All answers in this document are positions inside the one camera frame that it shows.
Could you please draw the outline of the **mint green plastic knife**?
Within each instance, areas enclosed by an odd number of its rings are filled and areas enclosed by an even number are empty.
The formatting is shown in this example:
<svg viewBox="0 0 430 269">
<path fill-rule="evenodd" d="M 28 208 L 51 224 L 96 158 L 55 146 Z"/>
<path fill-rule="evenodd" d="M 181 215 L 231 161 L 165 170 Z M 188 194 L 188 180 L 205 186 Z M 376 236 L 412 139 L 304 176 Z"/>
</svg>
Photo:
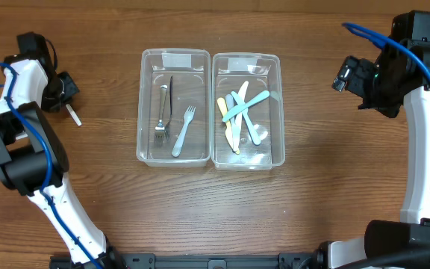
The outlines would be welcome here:
<svg viewBox="0 0 430 269">
<path fill-rule="evenodd" d="M 222 118 L 222 121 L 226 123 L 231 118 L 237 116 L 242 111 L 252 107 L 253 105 L 256 105 L 257 103 L 267 99 L 270 96 L 270 92 L 268 90 L 264 90 L 260 92 L 257 96 L 249 100 L 247 103 L 244 103 L 242 105 L 235 105 L 232 109 L 228 110 L 228 112 L 225 114 L 225 116 Z"/>
</svg>

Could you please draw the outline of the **large metal fork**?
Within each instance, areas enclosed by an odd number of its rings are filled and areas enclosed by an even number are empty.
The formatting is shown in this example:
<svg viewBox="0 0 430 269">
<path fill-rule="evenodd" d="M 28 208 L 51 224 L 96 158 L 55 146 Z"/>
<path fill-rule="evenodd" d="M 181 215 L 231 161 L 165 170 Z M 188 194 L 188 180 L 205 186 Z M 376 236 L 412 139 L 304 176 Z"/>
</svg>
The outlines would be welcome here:
<svg viewBox="0 0 430 269">
<path fill-rule="evenodd" d="M 161 85 L 158 123 L 155 126 L 155 146 L 162 146 L 163 140 L 166 135 L 166 127 L 163 124 L 163 113 L 164 113 L 167 91 L 168 91 L 168 86 L 166 84 Z"/>
</svg>

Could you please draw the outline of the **black handled metal fork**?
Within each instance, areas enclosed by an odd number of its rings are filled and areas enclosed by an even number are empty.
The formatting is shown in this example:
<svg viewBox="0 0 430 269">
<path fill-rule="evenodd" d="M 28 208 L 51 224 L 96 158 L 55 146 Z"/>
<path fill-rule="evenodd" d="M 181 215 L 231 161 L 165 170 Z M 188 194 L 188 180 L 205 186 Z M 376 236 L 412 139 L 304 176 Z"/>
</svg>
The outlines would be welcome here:
<svg viewBox="0 0 430 269">
<path fill-rule="evenodd" d="M 173 110 L 173 76 L 170 77 L 169 81 L 169 120 L 165 125 L 165 141 L 169 142 L 170 140 L 170 123 L 172 121 L 172 110 Z"/>
</svg>

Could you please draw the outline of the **white plastic knife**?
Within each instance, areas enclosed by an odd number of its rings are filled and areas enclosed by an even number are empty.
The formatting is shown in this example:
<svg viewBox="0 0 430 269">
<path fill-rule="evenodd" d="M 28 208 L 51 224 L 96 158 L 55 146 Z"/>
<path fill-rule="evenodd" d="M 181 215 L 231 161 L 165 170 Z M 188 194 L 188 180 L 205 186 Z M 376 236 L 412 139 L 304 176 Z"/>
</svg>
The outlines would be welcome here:
<svg viewBox="0 0 430 269">
<path fill-rule="evenodd" d="M 242 100 L 244 100 L 244 98 L 245 98 L 248 86 L 249 86 L 249 82 L 245 81 L 238 91 L 238 96 Z M 234 149 L 236 152 L 239 150 L 239 145 L 240 145 L 240 133 L 241 133 L 241 127 L 242 127 L 242 119 L 243 119 L 243 115 L 241 113 L 239 113 L 236 117 L 234 117 L 234 124 L 232 125 Z"/>
</svg>

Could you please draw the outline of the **light blue plastic knife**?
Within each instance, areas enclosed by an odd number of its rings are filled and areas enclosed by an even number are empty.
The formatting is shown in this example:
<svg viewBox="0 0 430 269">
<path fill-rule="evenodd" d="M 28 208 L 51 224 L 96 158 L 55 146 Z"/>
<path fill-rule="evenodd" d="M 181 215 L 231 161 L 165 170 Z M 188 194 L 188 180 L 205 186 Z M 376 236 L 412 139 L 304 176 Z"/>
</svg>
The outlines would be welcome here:
<svg viewBox="0 0 430 269">
<path fill-rule="evenodd" d="M 244 104 L 244 100 L 242 100 L 239 96 L 238 93 L 235 93 L 234 91 L 231 92 L 231 95 L 233 96 L 234 100 L 237 102 L 238 105 L 242 105 Z M 249 134 L 251 136 L 252 142 L 254 145 L 260 145 L 261 144 L 261 139 L 258 135 L 258 133 L 255 130 L 255 126 L 253 125 L 249 115 L 248 115 L 248 109 L 244 110 L 241 112 L 241 114 L 243 115 L 243 119 L 246 122 L 247 128 L 249 130 Z"/>
</svg>

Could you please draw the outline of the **white rounded plastic fork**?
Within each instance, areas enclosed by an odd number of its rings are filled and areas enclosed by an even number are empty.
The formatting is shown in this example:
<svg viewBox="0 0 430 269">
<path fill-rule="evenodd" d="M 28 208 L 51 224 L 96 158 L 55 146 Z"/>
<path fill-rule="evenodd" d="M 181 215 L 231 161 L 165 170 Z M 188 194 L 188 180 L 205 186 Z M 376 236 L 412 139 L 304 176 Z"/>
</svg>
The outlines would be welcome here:
<svg viewBox="0 0 430 269">
<path fill-rule="evenodd" d="M 184 145 L 184 140 L 186 137 L 186 133 L 188 130 L 188 126 L 190 125 L 190 123 L 193 121 L 193 118 L 195 116 L 195 112 L 196 112 L 196 107 L 190 105 L 187 110 L 184 113 L 184 125 L 182 126 L 181 132 L 178 136 L 177 141 L 175 142 L 175 145 L 172 149 L 172 156 L 177 158 L 182 151 L 183 145 Z"/>
</svg>

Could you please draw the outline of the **pale grey-blue plastic knife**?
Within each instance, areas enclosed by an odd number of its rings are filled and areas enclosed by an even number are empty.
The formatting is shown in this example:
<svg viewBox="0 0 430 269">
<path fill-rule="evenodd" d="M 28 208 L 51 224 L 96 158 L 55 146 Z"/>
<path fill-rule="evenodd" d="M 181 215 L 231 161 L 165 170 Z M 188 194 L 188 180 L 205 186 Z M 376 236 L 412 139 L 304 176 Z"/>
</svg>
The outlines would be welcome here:
<svg viewBox="0 0 430 269">
<path fill-rule="evenodd" d="M 227 94 L 225 96 L 225 101 L 226 101 L 227 109 L 231 110 L 234 107 L 233 96 L 231 94 Z M 235 146 L 235 138 L 234 138 L 234 134 L 235 134 L 235 122 L 234 122 L 234 118 L 233 117 L 230 119 L 230 124 L 231 124 L 232 142 L 233 142 L 232 149 L 236 152 L 238 150 L 238 148 Z"/>
</svg>

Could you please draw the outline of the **yellow plastic knife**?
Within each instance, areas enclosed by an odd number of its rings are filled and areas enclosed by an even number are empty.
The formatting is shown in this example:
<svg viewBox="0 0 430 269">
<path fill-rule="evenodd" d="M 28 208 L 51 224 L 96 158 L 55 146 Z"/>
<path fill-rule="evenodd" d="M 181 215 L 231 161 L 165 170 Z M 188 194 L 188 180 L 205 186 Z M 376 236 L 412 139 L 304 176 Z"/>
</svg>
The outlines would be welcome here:
<svg viewBox="0 0 430 269">
<path fill-rule="evenodd" d="M 217 99 L 217 105 L 219 107 L 219 110 L 222 114 L 222 117 L 224 117 L 226 115 L 226 113 L 228 112 L 227 109 L 227 105 L 225 102 L 225 99 L 220 97 Z M 234 149 L 234 142 L 233 142 L 233 133 L 232 133 L 232 128 L 231 128 L 231 123 L 230 122 L 225 122 L 225 137 L 228 141 L 229 146 L 231 147 L 232 151 L 235 152 L 237 155 L 240 154 L 240 150 L 235 150 Z"/>
</svg>

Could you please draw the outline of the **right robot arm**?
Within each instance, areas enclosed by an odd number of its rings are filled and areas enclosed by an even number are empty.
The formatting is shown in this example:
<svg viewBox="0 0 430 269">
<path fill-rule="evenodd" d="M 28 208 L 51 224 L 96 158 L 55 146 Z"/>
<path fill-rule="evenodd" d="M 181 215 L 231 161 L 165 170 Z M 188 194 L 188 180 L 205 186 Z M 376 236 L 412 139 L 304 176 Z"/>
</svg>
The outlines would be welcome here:
<svg viewBox="0 0 430 269">
<path fill-rule="evenodd" d="M 349 57 L 333 87 L 362 98 L 363 109 L 408 123 L 408 183 L 399 221 L 372 220 L 364 235 L 320 248 L 319 268 L 430 268 L 430 37 L 362 37 L 381 50 L 375 62 Z"/>
</svg>

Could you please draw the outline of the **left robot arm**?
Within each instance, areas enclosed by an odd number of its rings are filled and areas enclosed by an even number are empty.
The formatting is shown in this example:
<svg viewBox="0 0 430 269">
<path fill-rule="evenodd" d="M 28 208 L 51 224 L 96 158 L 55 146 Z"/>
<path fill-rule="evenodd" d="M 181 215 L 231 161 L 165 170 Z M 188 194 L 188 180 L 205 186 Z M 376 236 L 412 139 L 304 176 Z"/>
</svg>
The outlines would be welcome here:
<svg viewBox="0 0 430 269">
<path fill-rule="evenodd" d="M 69 250 L 70 268 L 124 268 L 69 180 L 69 160 L 44 113 L 68 105 L 79 89 L 46 56 L 13 55 L 0 62 L 0 180 L 49 219 Z"/>
</svg>

